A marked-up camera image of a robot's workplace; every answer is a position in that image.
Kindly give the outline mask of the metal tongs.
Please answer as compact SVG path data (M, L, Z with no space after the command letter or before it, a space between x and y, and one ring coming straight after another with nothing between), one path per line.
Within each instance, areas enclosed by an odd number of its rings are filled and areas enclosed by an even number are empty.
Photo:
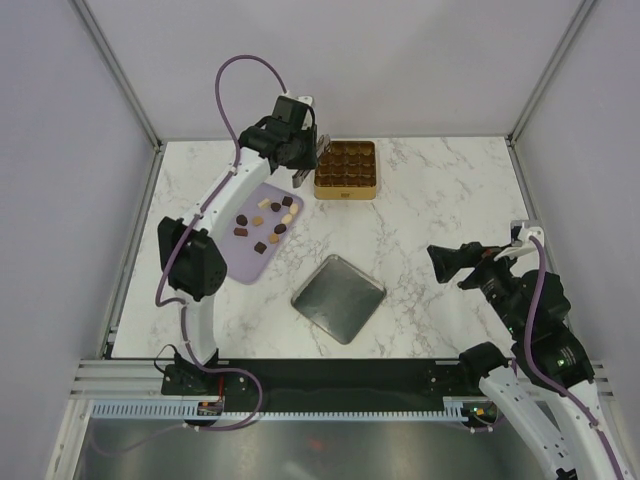
M318 167L320 158L329 150L330 144L330 136L323 134L305 148L302 158L292 167L294 189L300 188L309 174Z

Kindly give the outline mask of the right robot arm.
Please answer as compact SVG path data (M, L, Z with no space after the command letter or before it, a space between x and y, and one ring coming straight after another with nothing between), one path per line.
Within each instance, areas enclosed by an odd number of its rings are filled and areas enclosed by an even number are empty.
M478 242L427 252L439 283L461 270L511 335L513 357L491 342L462 352L457 382L483 393L518 433L548 479L631 479L603 413L589 356L565 323L571 305L534 235L511 246Z

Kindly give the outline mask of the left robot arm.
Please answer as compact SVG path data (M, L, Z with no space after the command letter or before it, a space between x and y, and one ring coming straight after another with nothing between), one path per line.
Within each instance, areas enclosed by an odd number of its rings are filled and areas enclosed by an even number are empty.
M271 114L231 137L234 156L224 173L183 216L165 217L157 228L161 278L154 302L178 305L181 347L193 361L183 380L197 394L210 393L219 380L207 362L218 352L214 299L228 272L220 243L240 207L277 169L292 170L299 187L318 165L314 100L285 92Z

